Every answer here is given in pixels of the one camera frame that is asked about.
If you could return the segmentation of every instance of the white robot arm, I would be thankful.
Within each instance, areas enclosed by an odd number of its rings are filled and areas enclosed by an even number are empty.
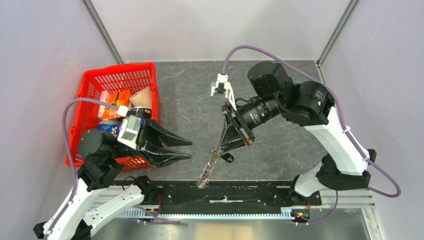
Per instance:
[[[121,194],[89,211],[112,184],[122,167],[105,151],[87,156],[78,171],[72,201],[69,201],[73,194],[71,190],[49,221],[35,225],[35,235],[47,240],[91,239],[103,226],[128,208],[143,202],[150,203],[156,196],[157,187],[147,176],[139,176]]]
[[[257,96],[242,99],[243,105],[237,105],[241,100],[236,98],[235,104],[222,106],[225,121],[217,151],[221,158],[233,160],[231,150],[253,144],[254,128],[281,115],[312,133],[328,151],[315,168],[294,179],[290,188],[294,203],[304,202],[324,188],[342,191],[368,187],[371,175],[366,159],[374,161],[376,152],[358,144],[366,158],[361,156],[343,131],[334,98],[325,86],[314,81],[294,84],[281,64],[270,61],[253,66],[247,78]]]

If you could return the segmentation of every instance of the metal frame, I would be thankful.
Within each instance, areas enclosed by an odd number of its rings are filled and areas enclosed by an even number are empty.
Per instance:
[[[322,65],[324,61],[326,60],[327,56],[329,55],[329,52],[332,50],[335,42],[339,38],[342,30],[346,26],[347,22],[349,21],[353,11],[357,7],[360,0],[350,0],[349,4],[347,5],[346,9],[344,10],[339,22],[337,23],[334,31],[332,32],[327,44],[325,45],[321,55],[319,58],[315,61],[316,69],[318,70],[319,79],[321,82],[325,85],[326,81],[323,76],[322,72]],[[106,43],[106,46],[108,47],[110,53],[112,54],[113,58],[115,59],[117,64],[124,64],[125,62],[121,58],[118,49],[116,48],[115,44],[112,41],[111,36],[109,35],[108,31],[106,30],[105,25],[103,24],[98,12],[96,11],[96,8],[93,5],[93,2],[91,0],[81,0],[84,7],[86,8],[88,14],[90,15],[94,25],[96,26],[98,32],[100,33],[101,37],[103,38],[104,42]],[[93,203],[91,208],[96,208],[99,205],[109,201],[115,195],[117,195],[117,190],[120,190],[120,186],[110,186],[110,188],[105,192],[104,195],[101,195],[97,202]],[[320,191],[321,194],[321,200],[322,200],[322,206],[312,206],[312,208],[315,209],[321,209],[321,208],[331,208],[332,205],[335,203],[336,196],[335,192],[330,189],[324,189]],[[281,213],[283,214],[284,211],[291,211],[291,209],[303,209],[304,206],[293,206],[291,208],[282,208]],[[339,200],[338,200],[338,209],[361,209],[366,227],[368,229],[369,236],[371,240],[382,240],[384,239],[382,236],[382,233],[380,232],[378,221],[375,216],[375,204],[374,200],[371,196],[371,193],[369,190],[350,190],[350,191],[340,191],[339,192]],[[121,216],[118,218],[129,218],[134,217],[133,211],[137,211],[136,208],[130,208],[127,211],[124,211]],[[276,218],[280,219],[281,217],[284,218],[284,214],[280,216],[278,214],[275,216],[266,216],[262,214],[252,215],[248,216],[249,214],[246,214],[245,216],[237,216],[236,219],[267,219],[267,218]],[[183,216],[181,215],[172,215],[172,214],[166,214],[166,216],[162,216],[165,218],[181,218]],[[219,216],[211,215],[211,216],[202,216],[202,218],[211,218],[211,219],[219,219]],[[196,216],[184,216],[184,218],[192,219],[192,218],[198,218]]]
[[[318,60],[316,61],[317,65],[321,67],[326,60],[329,52],[334,46],[334,43],[337,41],[337,39],[340,36],[340,33],[345,28],[346,23],[348,22],[349,18],[351,17],[353,11],[357,7],[360,0],[350,0],[349,4],[347,5],[346,9],[343,12],[343,15],[341,15],[340,20],[338,21],[337,25],[335,26],[334,31],[332,32],[330,39],[328,40],[327,44],[324,47],[324,50],[322,51],[321,55],[319,56]]]
[[[91,0],[81,0],[81,2],[84,5],[85,9],[87,10],[88,14],[90,15],[95,27],[98,30],[98,33],[100,33],[107,48],[109,48],[109,51],[112,54],[113,58],[115,59],[116,63],[124,64],[124,61],[122,60],[122,57],[119,54],[117,47],[112,41],[111,36],[106,30],[106,27],[103,24],[102,19],[99,16],[99,13],[96,11],[96,8],[94,7],[93,2]]]

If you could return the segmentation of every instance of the black motor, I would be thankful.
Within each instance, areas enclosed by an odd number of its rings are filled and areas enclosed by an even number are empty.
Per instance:
[[[283,65],[270,61],[253,66],[247,78],[257,96],[249,100],[236,98],[237,111],[228,102],[222,106],[225,121],[218,155],[224,160],[234,159],[229,151],[251,146],[255,139],[252,130],[278,114],[302,127],[328,124],[334,99],[322,84],[314,81],[294,84]]]

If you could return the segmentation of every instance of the gray floor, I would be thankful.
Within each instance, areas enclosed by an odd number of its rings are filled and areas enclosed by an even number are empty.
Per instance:
[[[227,74],[236,98],[256,95],[247,79],[248,70],[256,63],[230,62]],[[313,61],[290,63],[319,78]],[[148,175],[152,180],[197,180],[211,157],[211,149],[218,144],[224,124],[221,106],[226,100],[210,96],[211,82],[216,81],[223,62],[158,62],[155,65],[162,125],[193,142],[192,146],[176,148],[192,158],[163,168],[123,172],[117,179]],[[306,80],[291,69],[286,70],[295,83]],[[326,154],[309,132],[280,116],[253,132],[254,145],[233,151],[234,162],[220,162],[211,180],[292,180],[313,168]]]

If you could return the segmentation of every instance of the cable clip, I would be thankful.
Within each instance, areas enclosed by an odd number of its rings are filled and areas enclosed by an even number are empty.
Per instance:
[[[350,126],[346,126],[346,130],[341,131],[342,133],[346,133],[346,132],[350,132],[351,131],[351,127]]]

